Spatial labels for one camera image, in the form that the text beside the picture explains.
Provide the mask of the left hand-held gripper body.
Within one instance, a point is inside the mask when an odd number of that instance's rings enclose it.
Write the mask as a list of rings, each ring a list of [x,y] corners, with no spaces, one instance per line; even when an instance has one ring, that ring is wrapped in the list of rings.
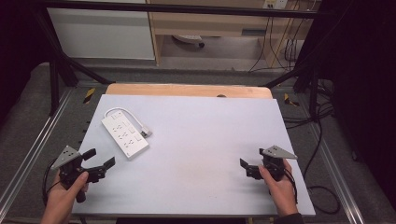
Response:
[[[66,146],[60,156],[53,163],[52,168],[59,170],[60,183],[69,189],[84,172],[89,173],[88,183],[96,183],[106,176],[106,168],[99,165],[92,168],[83,168],[82,154],[70,146]]]

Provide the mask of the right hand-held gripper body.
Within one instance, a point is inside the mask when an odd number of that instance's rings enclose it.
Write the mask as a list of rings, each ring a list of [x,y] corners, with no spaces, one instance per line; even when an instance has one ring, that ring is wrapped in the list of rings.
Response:
[[[268,170],[271,177],[275,181],[280,181],[286,173],[283,160],[297,159],[296,155],[278,146],[272,146],[264,149],[263,153],[264,155],[262,156],[262,165]]]

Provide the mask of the person's right hand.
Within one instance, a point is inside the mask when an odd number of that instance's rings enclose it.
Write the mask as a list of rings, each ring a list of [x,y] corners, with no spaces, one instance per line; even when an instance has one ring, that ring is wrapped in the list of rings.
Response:
[[[259,171],[271,193],[278,216],[285,217],[297,214],[298,208],[292,183],[286,177],[275,181],[263,165],[259,166]]]

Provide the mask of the person's left hand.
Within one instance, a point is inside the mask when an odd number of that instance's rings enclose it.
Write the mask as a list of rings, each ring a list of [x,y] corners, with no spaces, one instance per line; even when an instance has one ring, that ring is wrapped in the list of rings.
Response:
[[[69,189],[65,189],[59,183],[59,174],[56,174],[53,180],[54,186],[49,191],[49,198],[42,217],[70,218],[77,194],[80,191],[88,191],[88,177],[87,172],[82,173]]]

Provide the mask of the white power strip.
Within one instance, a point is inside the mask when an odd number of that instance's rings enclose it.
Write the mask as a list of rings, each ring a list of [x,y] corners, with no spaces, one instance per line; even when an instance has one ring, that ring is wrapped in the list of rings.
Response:
[[[102,123],[128,159],[149,147],[147,140],[122,111],[105,116]]]

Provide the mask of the light wooden table board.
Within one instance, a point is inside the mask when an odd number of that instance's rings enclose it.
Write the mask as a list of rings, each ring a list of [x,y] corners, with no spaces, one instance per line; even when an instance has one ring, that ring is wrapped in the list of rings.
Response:
[[[262,99],[273,98],[271,91],[268,88],[264,88],[264,87],[187,85],[187,84],[113,83],[107,87],[106,94],[262,98]]]

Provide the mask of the black curtain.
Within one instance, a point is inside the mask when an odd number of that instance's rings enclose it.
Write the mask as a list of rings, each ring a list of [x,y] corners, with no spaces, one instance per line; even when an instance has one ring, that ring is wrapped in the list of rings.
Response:
[[[396,0],[322,0],[337,17],[312,24],[308,43],[338,33],[320,75],[335,87],[335,103],[352,147],[396,210]]]
[[[35,18],[36,0],[0,0],[0,123],[16,104],[34,68],[50,60]]]

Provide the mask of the white cabinet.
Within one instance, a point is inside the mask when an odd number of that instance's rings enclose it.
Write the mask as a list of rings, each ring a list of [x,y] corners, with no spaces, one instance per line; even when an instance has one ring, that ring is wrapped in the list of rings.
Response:
[[[68,56],[154,59],[147,13],[49,8],[49,15]]]

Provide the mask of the office chair base with caster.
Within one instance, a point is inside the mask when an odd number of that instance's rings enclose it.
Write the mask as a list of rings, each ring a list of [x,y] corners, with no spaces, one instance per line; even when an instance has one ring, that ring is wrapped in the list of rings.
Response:
[[[197,44],[200,48],[205,46],[203,39],[199,35],[174,35],[174,38],[189,44]]]

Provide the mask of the aluminium floor rail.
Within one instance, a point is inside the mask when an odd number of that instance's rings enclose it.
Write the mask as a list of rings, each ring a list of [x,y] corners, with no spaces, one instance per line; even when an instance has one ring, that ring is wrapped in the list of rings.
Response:
[[[338,167],[334,157],[328,147],[328,144],[323,136],[323,132],[320,129],[318,123],[310,124],[312,133],[318,140],[318,151],[323,159],[324,165],[329,173],[332,184],[338,195],[341,205],[344,208],[346,216],[350,224],[364,224],[364,218],[361,214],[361,210],[357,206],[354,197]]]
[[[48,116],[45,124],[40,129],[40,132],[35,136],[35,141],[30,145],[29,150],[24,155],[23,161],[19,165],[15,175],[8,183],[7,188],[0,195],[0,222],[5,218],[8,210],[18,196],[27,176],[30,174],[32,167],[35,165],[35,162],[46,145],[54,127],[62,116],[72,92],[73,89],[70,88],[64,91],[59,101],[59,107],[55,110],[53,115]]]

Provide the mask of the black metal frame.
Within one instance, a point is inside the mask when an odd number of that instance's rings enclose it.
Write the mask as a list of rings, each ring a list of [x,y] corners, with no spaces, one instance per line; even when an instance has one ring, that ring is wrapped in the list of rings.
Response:
[[[227,15],[246,17],[271,17],[271,18],[293,18],[293,19],[322,19],[328,16],[327,13],[318,11],[297,11],[286,9],[253,9],[248,7],[210,7],[210,6],[190,6],[190,5],[169,5],[169,4],[142,4],[142,3],[120,3],[120,2],[99,2],[99,1],[77,1],[77,0],[33,0],[30,3],[31,14],[35,18],[38,27],[43,33],[46,44],[49,48],[49,67],[51,85],[51,114],[54,114],[59,104],[58,77],[64,80],[66,86],[76,87],[78,78],[73,68],[93,78],[101,84],[112,84],[111,80],[100,77],[84,65],[71,59],[64,53],[58,37],[51,22],[46,20],[44,14],[47,8],[66,9],[88,9],[107,11],[132,11],[132,12],[155,12],[155,13],[182,13],[182,14],[207,14],[207,15]]]

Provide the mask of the white wall socket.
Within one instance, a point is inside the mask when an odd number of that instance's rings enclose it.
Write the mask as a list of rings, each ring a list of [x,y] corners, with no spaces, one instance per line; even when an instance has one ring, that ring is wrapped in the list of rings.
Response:
[[[288,0],[264,0],[262,7],[268,9],[284,9]]]

